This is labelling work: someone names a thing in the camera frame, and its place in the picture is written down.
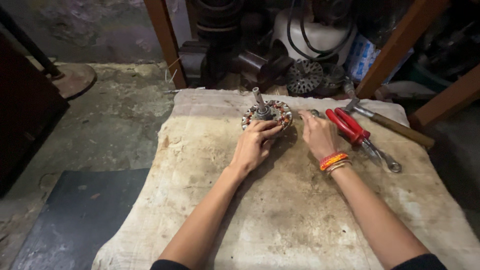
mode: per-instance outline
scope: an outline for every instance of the red pliers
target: red pliers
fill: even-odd
[[[364,130],[355,119],[341,108],[336,108],[335,112],[328,109],[325,114],[350,139],[350,143],[353,146],[362,146],[369,154],[373,163],[377,165],[382,164],[380,151],[369,140],[370,132]]]

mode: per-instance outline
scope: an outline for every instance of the bangle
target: bangle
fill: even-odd
[[[328,167],[332,166],[334,163],[339,162],[341,160],[345,160],[345,159],[348,159],[348,155],[345,152],[333,153],[330,156],[320,161],[320,169],[322,171],[325,171]]]
[[[334,165],[328,167],[328,169],[327,169],[327,175],[330,176],[330,174],[331,174],[333,171],[335,171],[335,170],[338,169],[338,168],[345,167],[346,164],[352,165],[352,162],[349,161],[349,160],[342,160],[342,161],[339,161],[339,162],[335,163]]]

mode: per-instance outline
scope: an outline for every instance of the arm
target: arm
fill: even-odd
[[[303,139],[318,160],[338,151],[339,136],[335,124],[313,117],[308,111],[300,111],[299,114],[305,123]],[[429,253],[350,166],[336,169],[331,175],[347,198],[363,234],[385,269]]]
[[[240,136],[232,162],[195,207],[158,259],[198,269],[208,257],[220,222],[243,179],[269,154],[272,140],[282,129],[275,121],[253,121]]]
[[[365,238],[385,269],[429,253],[428,249],[350,167],[332,172]]]

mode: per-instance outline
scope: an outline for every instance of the pliers handle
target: pliers handle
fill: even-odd
[[[331,109],[326,110],[327,117],[335,123],[339,130],[343,131],[350,139],[352,145],[361,145],[364,139],[370,137],[370,132],[364,130],[350,115],[341,108],[336,108],[335,112]]]

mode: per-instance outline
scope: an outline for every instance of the black rubber mat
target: black rubber mat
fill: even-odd
[[[149,170],[64,171],[11,269],[90,270],[128,216]]]

